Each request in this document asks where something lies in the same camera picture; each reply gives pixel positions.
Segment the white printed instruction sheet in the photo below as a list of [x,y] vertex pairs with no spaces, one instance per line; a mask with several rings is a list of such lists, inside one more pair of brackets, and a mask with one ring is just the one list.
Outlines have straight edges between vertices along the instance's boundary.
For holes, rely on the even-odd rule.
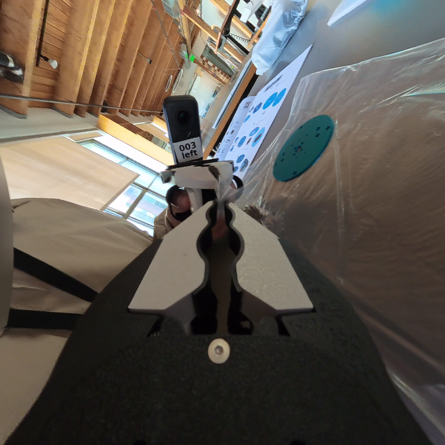
[[244,178],[300,72],[312,46],[280,71],[255,96],[242,100],[215,155],[231,161]]

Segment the teal round metal plate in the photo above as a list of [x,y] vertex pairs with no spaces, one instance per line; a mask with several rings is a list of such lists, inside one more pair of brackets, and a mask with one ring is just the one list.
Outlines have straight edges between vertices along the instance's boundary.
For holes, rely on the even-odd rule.
[[288,136],[276,155],[273,176],[280,182],[288,182],[308,171],[328,147],[335,130],[334,120],[317,115]]

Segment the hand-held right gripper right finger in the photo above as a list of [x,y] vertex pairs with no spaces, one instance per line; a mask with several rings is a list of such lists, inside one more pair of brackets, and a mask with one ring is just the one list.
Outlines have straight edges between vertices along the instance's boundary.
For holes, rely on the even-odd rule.
[[231,277],[241,293],[240,312],[254,324],[314,309],[280,239],[233,203],[226,204]]

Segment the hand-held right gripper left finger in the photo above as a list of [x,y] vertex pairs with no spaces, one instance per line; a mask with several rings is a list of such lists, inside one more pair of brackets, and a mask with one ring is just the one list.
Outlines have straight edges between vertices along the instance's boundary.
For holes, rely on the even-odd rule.
[[212,241],[211,223],[217,205],[204,204],[188,219],[160,240],[128,310],[131,313],[161,315],[191,328],[196,317],[193,297],[207,284],[208,260],[204,246]]

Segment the large clear plastic bag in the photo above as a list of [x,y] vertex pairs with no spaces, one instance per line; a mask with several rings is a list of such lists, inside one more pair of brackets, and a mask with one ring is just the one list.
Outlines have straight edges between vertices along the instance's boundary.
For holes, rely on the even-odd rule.
[[[369,327],[396,385],[444,416],[444,38],[304,77],[241,207],[300,249]],[[273,178],[279,148],[318,115],[335,124],[315,164]]]

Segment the person's beige jacket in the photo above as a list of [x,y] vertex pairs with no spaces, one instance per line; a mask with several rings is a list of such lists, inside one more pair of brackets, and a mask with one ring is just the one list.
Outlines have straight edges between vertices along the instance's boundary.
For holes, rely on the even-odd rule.
[[1,328],[1,444],[26,416],[78,319],[152,242],[130,222],[52,198],[11,201],[14,269]]

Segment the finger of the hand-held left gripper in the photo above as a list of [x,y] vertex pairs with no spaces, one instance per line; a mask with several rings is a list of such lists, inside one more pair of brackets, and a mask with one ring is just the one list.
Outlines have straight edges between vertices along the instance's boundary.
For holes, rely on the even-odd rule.
[[209,168],[179,168],[173,179],[179,188],[214,189],[216,177]]
[[221,161],[213,163],[214,189],[235,189],[233,180],[233,164]]

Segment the white plastic bag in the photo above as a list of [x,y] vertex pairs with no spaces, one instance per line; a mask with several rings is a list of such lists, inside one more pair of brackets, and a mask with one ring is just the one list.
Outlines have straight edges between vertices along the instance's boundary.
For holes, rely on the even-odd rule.
[[277,58],[296,33],[306,15],[307,0],[275,0],[258,43],[253,47],[251,62],[261,76]]

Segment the person's left hand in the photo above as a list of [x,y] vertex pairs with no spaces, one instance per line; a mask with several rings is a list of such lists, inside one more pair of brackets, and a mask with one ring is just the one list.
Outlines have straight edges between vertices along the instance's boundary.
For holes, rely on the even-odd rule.
[[172,186],[166,196],[166,219],[170,226],[177,227],[191,216],[191,203],[187,192],[178,186]]

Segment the person's left forearm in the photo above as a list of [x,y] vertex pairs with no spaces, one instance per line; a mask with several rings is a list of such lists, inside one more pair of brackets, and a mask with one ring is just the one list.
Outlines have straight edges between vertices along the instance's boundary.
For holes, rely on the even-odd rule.
[[172,214],[170,208],[165,208],[154,219],[153,242],[162,239],[179,224],[180,221],[175,219],[175,215]]

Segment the large window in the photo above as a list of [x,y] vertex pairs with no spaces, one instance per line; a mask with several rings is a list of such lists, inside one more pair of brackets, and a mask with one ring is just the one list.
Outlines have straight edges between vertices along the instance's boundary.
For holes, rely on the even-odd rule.
[[136,179],[108,204],[106,213],[119,216],[153,237],[154,219],[167,207],[160,172],[165,165],[111,136],[100,136],[80,145],[135,173]]

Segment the ceiling pipes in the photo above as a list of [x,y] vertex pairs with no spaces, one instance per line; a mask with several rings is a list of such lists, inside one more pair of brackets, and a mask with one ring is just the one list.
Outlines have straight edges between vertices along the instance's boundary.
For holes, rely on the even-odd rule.
[[24,70],[16,64],[15,59],[0,51],[0,77],[4,80],[8,80],[14,83],[24,83]]

